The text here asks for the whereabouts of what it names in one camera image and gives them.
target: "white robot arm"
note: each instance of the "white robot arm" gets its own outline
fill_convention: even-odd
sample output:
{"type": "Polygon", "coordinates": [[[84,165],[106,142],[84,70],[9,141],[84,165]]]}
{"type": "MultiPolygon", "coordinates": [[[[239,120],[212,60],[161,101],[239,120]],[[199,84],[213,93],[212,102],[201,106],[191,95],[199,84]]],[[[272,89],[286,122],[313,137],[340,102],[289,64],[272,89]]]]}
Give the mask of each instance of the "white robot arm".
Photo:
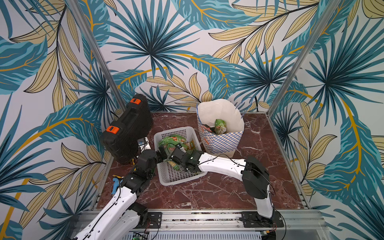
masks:
{"type": "MultiPolygon", "coordinates": [[[[147,144],[141,146],[142,153],[120,182],[113,198],[73,240],[121,239],[138,224],[143,225],[147,221],[148,209],[135,201],[153,178],[156,164],[167,158],[162,150],[160,148],[155,152],[147,144]]],[[[231,159],[201,151],[189,155],[176,148],[170,159],[189,172],[216,172],[243,181],[247,193],[255,198],[258,214],[262,218],[272,218],[269,174],[255,158],[231,159]]]]}

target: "black mounting plate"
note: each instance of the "black mounting plate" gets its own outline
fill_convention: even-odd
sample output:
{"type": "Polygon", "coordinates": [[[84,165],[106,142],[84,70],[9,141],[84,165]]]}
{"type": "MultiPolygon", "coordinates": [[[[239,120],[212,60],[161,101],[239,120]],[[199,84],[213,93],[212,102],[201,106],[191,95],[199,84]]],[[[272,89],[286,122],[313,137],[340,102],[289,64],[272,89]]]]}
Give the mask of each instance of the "black mounting plate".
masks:
{"type": "Polygon", "coordinates": [[[278,211],[274,211],[272,219],[259,220],[257,212],[241,212],[241,217],[244,219],[243,225],[245,228],[260,227],[260,228],[273,228],[273,222],[276,223],[277,227],[283,227],[283,218],[278,211]]]}
{"type": "MultiPolygon", "coordinates": [[[[161,217],[163,213],[162,212],[148,212],[148,218],[151,220],[151,223],[149,224],[148,228],[161,228],[161,217]]],[[[145,222],[144,225],[137,225],[134,229],[143,229],[147,227],[148,222],[145,222]]]]}

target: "yellow leaf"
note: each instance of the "yellow leaf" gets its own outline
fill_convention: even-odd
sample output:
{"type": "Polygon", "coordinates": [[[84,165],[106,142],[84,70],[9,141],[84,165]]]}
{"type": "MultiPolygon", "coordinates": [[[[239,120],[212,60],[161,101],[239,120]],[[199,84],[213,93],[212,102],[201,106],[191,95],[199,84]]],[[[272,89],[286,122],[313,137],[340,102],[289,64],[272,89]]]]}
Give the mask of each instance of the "yellow leaf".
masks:
{"type": "Polygon", "coordinates": [[[157,76],[149,77],[149,78],[147,78],[146,81],[150,82],[150,83],[159,83],[159,84],[165,84],[167,86],[173,86],[170,79],[165,80],[165,78],[157,77],[157,76]]]}
{"type": "Polygon", "coordinates": [[[78,168],[67,168],[67,167],[58,167],[55,168],[47,173],[44,174],[44,176],[48,179],[48,181],[45,180],[37,180],[37,179],[30,179],[29,182],[36,185],[43,185],[43,184],[49,184],[56,180],[59,180],[62,177],[67,176],[68,174],[71,174],[73,172],[76,172],[79,170],[78,168]]]}
{"type": "Polygon", "coordinates": [[[310,131],[309,131],[308,125],[305,122],[305,120],[303,119],[303,117],[299,118],[299,123],[300,123],[300,126],[302,127],[300,129],[303,131],[305,138],[309,141],[310,140],[310,131]]]}
{"type": "MultiPolygon", "coordinates": [[[[63,0],[49,0],[49,3],[54,6],[56,9],[54,9],[47,1],[45,0],[39,0],[39,3],[43,8],[39,6],[40,11],[44,15],[52,15],[57,12],[61,12],[64,10],[65,2],[63,0]]],[[[34,8],[30,8],[31,12],[37,13],[37,11],[34,8]]]]}
{"type": "Polygon", "coordinates": [[[56,72],[57,68],[57,52],[53,50],[47,55],[47,58],[41,64],[39,71],[33,81],[32,85],[25,90],[26,93],[38,93],[44,90],[49,83],[51,83],[52,78],[56,72]]]}
{"type": "Polygon", "coordinates": [[[57,112],[58,110],[60,110],[64,106],[63,93],[61,92],[61,73],[60,73],[60,71],[57,73],[57,82],[55,84],[55,88],[53,89],[52,102],[53,102],[53,109],[55,112],[57,112]]]}
{"type": "Polygon", "coordinates": [[[363,0],[362,9],[368,18],[384,17],[384,5],[382,0],[363,0]]]}
{"type": "Polygon", "coordinates": [[[203,93],[203,95],[201,96],[201,101],[202,102],[208,102],[208,101],[212,101],[212,98],[213,98],[213,94],[207,90],[205,93],[203,93]]]}
{"type": "Polygon", "coordinates": [[[74,21],[73,15],[71,11],[67,11],[67,22],[68,22],[68,27],[70,29],[70,33],[72,35],[72,38],[74,40],[74,43],[77,46],[77,49],[80,51],[80,43],[79,43],[79,33],[77,31],[77,24],[74,21]]]}
{"type": "Polygon", "coordinates": [[[113,2],[113,0],[104,0],[104,3],[117,11],[116,4],[113,2]]]}
{"type": "Polygon", "coordinates": [[[173,77],[171,78],[168,69],[166,69],[166,73],[167,73],[167,77],[168,77],[172,82],[174,82],[177,86],[179,86],[179,87],[181,87],[183,90],[185,90],[185,92],[189,93],[188,89],[187,89],[186,86],[185,86],[185,83],[183,82],[183,80],[181,80],[181,78],[179,78],[179,77],[176,76],[175,74],[173,74],[173,77]]]}
{"type": "Polygon", "coordinates": [[[61,46],[63,47],[65,54],[67,54],[68,58],[76,65],[77,68],[80,68],[79,61],[75,57],[75,55],[71,49],[71,46],[68,42],[68,39],[65,36],[65,32],[62,28],[60,28],[60,30],[59,30],[59,38],[60,38],[60,43],[61,43],[61,46]]]}
{"type": "Polygon", "coordinates": [[[238,64],[240,60],[240,55],[241,55],[241,44],[239,44],[237,48],[232,52],[229,58],[229,63],[238,64]]]}
{"type": "Polygon", "coordinates": [[[170,94],[171,97],[173,97],[174,99],[177,99],[177,100],[181,100],[181,101],[184,101],[184,102],[197,102],[199,103],[199,101],[191,96],[188,96],[188,95],[185,95],[185,94],[170,94]]]}
{"type": "Polygon", "coordinates": [[[256,31],[255,35],[253,35],[253,37],[251,37],[251,39],[249,39],[247,45],[245,46],[245,53],[244,53],[244,59],[245,60],[250,58],[251,55],[255,53],[256,48],[258,48],[260,46],[265,27],[266,27],[266,25],[263,26],[262,28],[258,29],[256,31]]]}
{"type": "Polygon", "coordinates": [[[59,183],[53,184],[45,188],[45,192],[37,194],[26,206],[29,212],[24,211],[20,218],[19,224],[25,228],[27,224],[32,220],[36,213],[41,209],[47,199],[52,193],[59,187],[59,183]]]}
{"type": "Polygon", "coordinates": [[[288,15],[284,15],[280,17],[279,19],[274,21],[274,23],[271,24],[271,26],[268,27],[264,36],[265,50],[267,50],[272,45],[273,39],[275,38],[277,31],[283,25],[287,17],[288,15]]]}
{"type": "MultiPolygon", "coordinates": [[[[280,0],[281,3],[284,3],[284,1],[286,4],[297,5],[297,0],[280,0]]],[[[300,6],[312,5],[318,2],[320,2],[320,0],[299,0],[300,6]]]]}
{"type": "Polygon", "coordinates": [[[308,183],[301,185],[301,187],[306,196],[312,196],[313,188],[308,183]]]}
{"type": "Polygon", "coordinates": [[[324,135],[322,136],[316,143],[315,145],[313,146],[313,148],[311,149],[311,158],[310,158],[310,162],[315,160],[315,159],[318,159],[319,157],[321,157],[325,151],[325,148],[328,146],[328,144],[332,141],[332,139],[336,138],[335,135],[332,135],[332,134],[328,134],[328,135],[324,135]]]}
{"type": "Polygon", "coordinates": [[[76,93],[72,91],[72,87],[64,80],[62,80],[64,92],[65,92],[65,105],[74,104],[78,99],[76,93]]]}
{"type": "Polygon", "coordinates": [[[197,99],[200,97],[201,87],[197,82],[197,73],[193,74],[189,78],[189,89],[191,90],[192,95],[195,96],[197,99]]]}
{"type": "Polygon", "coordinates": [[[107,150],[105,150],[105,151],[104,151],[104,161],[105,161],[106,163],[108,163],[110,159],[111,159],[111,153],[108,152],[107,150]]]}
{"type": "Polygon", "coordinates": [[[59,56],[60,56],[61,66],[63,67],[64,74],[71,81],[73,86],[76,89],[79,89],[79,83],[75,81],[75,80],[77,80],[77,77],[74,74],[74,69],[73,69],[71,63],[68,61],[67,57],[64,55],[60,46],[59,46],[59,56]]]}
{"type": "Polygon", "coordinates": [[[64,193],[67,191],[67,189],[68,189],[68,187],[72,181],[73,175],[74,175],[74,173],[71,174],[70,176],[68,176],[64,181],[62,181],[60,183],[59,187],[53,193],[52,198],[48,203],[47,209],[52,209],[56,205],[56,203],[59,202],[60,195],[63,196],[64,193]]]}
{"type": "Polygon", "coordinates": [[[360,0],[356,0],[355,4],[353,5],[352,9],[350,10],[348,18],[347,18],[348,26],[352,23],[353,19],[355,18],[356,12],[358,11],[358,8],[359,8],[359,4],[360,4],[360,0]]]}
{"type": "Polygon", "coordinates": [[[192,107],[195,108],[197,106],[197,102],[186,102],[186,103],[176,103],[180,106],[185,106],[185,107],[192,107]]]}
{"type": "Polygon", "coordinates": [[[56,29],[59,23],[56,21],[49,21],[49,22],[51,23],[53,29],[47,22],[43,22],[41,26],[37,27],[35,30],[27,34],[24,34],[22,36],[11,38],[10,40],[15,43],[29,41],[33,44],[38,44],[38,43],[42,43],[45,40],[45,38],[47,38],[47,45],[48,47],[50,47],[56,39],[56,33],[57,33],[56,29]]]}
{"type": "Polygon", "coordinates": [[[284,8],[278,7],[277,13],[275,14],[275,6],[267,6],[266,7],[266,13],[265,13],[265,7],[247,7],[247,6],[240,6],[232,4],[232,6],[236,9],[243,10],[244,13],[251,17],[257,17],[260,16],[258,19],[256,19],[255,22],[263,22],[273,19],[274,17],[277,17],[283,13],[286,13],[286,10],[284,8]]]}
{"type": "Polygon", "coordinates": [[[225,55],[227,55],[232,49],[234,49],[239,43],[242,43],[244,41],[244,39],[240,39],[239,41],[233,43],[233,44],[229,44],[229,45],[226,45],[222,48],[220,48],[219,50],[217,50],[213,55],[212,57],[214,58],[223,58],[225,55]]]}
{"type": "Polygon", "coordinates": [[[316,116],[319,114],[321,108],[318,108],[313,115],[312,125],[311,125],[311,140],[310,140],[310,146],[312,146],[314,138],[317,136],[319,132],[320,127],[320,117],[316,118],[316,116]]]}
{"type": "Polygon", "coordinates": [[[259,105],[260,105],[261,107],[263,107],[263,108],[267,108],[267,109],[269,108],[269,104],[266,103],[266,102],[259,101],[258,103],[259,103],[259,105]]]}
{"type": "Polygon", "coordinates": [[[311,124],[311,108],[307,105],[306,102],[300,103],[301,109],[303,111],[307,127],[310,127],[311,124]]]}
{"type": "Polygon", "coordinates": [[[85,157],[84,153],[70,150],[63,143],[61,144],[61,153],[63,154],[65,160],[76,166],[85,166],[87,164],[90,164],[88,159],[85,157]]]}
{"type": "Polygon", "coordinates": [[[90,165],[86,166],[79,174],[77,174],[77,176],[74,179],[72,186],[71,186],[70,190],[68,191],[67,195],[65,196],[65,198],[71,196],[72,194],[74,194],[79,189],[79,187],[84,183],[85,179],[87,178],[87,174],[88,174],[89,170],[91,169],[91,167],[92,167],[92,165],[90,164],[90,165]]]}
{"type": "Polygon", "coordinates": [[[91,146],[87,146],[87,153],[88,153],[88,157],[90,159],[92,159],[93,161],[95,162],[101,162],[101,155],[100,153],[97,151],[96,147],[91,145],[91,146]]]}
{"type": "Polygon", "coordinates": [[[259,27],[260,26],[241,26],[239,28],[222,31],[220,33],[209,33],[209,35],[219,41],[229,41],[248,36],[259,27]]]}
{"type": "Polygon", "coordinates": [[[293,34],[297,33],[309,20],[312,19],[313,15],[317,11],[317,6],[310,8],[303,14],[301,14],[296,20],[291,24],[290,28],[288,29],[288,32],[286,33],[283,40],[286,40],[293,34]]]}
{"type": "Polygon", "coordinates": [[[163,91],[168,91],[170,93],[183,93],[184,90],[178,88],[178,87],[175,87],[175,86],[163,86],[163,87],[159,87],[160,90],[163,90],[163,91]]]}
{"type": "Polygon", "coordinates": [[[320,177],[324,174],[325,164],[322,163],[314,163],[310,166],[307,176],[305,176],[306,180],[313,180],[317,177],[320,177]]]}
{"type": "Polygon", "coordinates": [[[104,172],[105,172],[105,169],[103,169],[103,170],[100,172],[99,176],[97,177],[97,179],[96,179],[96,181],[95,181],[95,185],[98,184],[98,183],[101,181],[101,179],[104,177],[104,172]]]}
{"type": "Polygon", "coordinates": [[[87,180],[85,181],[83,190],[81,191],[80,195],[83,194],[83,192],[85,192],[85,190],[87,189],[88,185],[91,183],[91,181],[92,181],[92,179],[93,179],[93,176],[94,176],[94,175],[96,174],[96,172],[99,170],[100,166],[101,166],[101,163],[95,163],[95,164],[93,164],[91,170],[90,170],[89,173],[88,173],[87,180]]]}
{"type": "Polygon", "coordinates": [[[304,175],[305,172],[307,171],[306,160],[304,159],[304,157],[303,157],[303,155],[301,154],[301,152],[297,149],[297,147],[296,147],[296,143],[294,144],[294,148],[295,148],[295,152],[296,152],[297,159],[299,160],[301,174],[304,175]]]}
{"type": "Polygon", "coordinates": [[[308,163],[308,146],[307,146],[307,142],[304,140],[302,134],[300,131],[298,131],[297,133],[298,135],[298,142],[300,143],[299,144],[299,148],[301,150],[301,152],[303,153],[303,157],[305,159],[305,164],[308,163]]]}

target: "orange latch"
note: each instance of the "orange latch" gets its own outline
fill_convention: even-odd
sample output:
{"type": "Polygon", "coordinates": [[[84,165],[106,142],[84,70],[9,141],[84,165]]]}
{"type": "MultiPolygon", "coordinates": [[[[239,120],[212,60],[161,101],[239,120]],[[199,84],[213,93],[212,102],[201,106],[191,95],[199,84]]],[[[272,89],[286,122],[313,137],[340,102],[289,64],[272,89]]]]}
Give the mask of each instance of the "orange latch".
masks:
{"type": "Polygon", "coordinates": [[[108,128],[107,128],[107,132],[111,132],[111,133],[113,133],[113,134],[116,134],[118,131],[120,130],[120,128],[118,128],[118,127],[115,127],[115,126],[109,126],[108,128]]]}
{"type": "Polygon", "coordinates": [[[131,100],[131,103],[136,103],[137,105],[139,105],[141,103],[141,100],[140,99],[137,99],[137,98],[133,98],[131,100]]]}

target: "metal pole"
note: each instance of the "metal pole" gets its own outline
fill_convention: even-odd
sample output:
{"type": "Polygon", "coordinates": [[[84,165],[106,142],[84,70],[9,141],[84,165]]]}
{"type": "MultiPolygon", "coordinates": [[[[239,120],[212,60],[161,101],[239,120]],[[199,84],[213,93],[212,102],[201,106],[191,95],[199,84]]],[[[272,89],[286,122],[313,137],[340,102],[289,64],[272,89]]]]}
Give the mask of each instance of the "metal pole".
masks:
{"type": "Polygon", "coordinates": [[[91,31],[89,25],[87,24],[87,20],[84,16],[83,11],[80,8],[80,5],[77,0],[67,0],[68,6],[70,10],[72,11],[73,17],[75,18],[77,24],[80,27],[80,30],[82,34],[84,35],[85,40],[87,40],[89,48],[91,49],[99,67],[101,68],[102,73],[105,76],[105,79],[107,80],[109,87],[111,88],[112,93],[114,94],[118,105],[120,108],[125,111],[125,101],[122,99],[118,88],[116,87],[115,81],[113,80],[113,77],[111,75],[111,72],[109,71],[109,68],[103,58],[103,55],[100,52],[99,45],[96,42],[96,39],[93,35],[93,32],[91,31]]]}
{"type": "Polygon", "coordinates": [[[319,17],[318,23],[313,28],[311,35],[308,37],[306,43],[304,44],[303,50],[299,53],[295,63],[293,64],[291,70],[289,71],[287,78],[280,87],[279,92],[276,97],[273,99],[269,110],[267,111],[268,116],[272,116],[273,112],[276,110],[277,105],[280,103],[280,100],[283,98],[285,92],[287,91],[289,85],[293,81],[293,78],[296,76],[297,71],[299,70],[301,64],[310,53],[313,45],[316,43],[317,39],[320,37],[325,26],[328,24],[333,13],[339,6],[341,0],[329,0],[327,6],[324,9],[323,14],[319,17]]]}

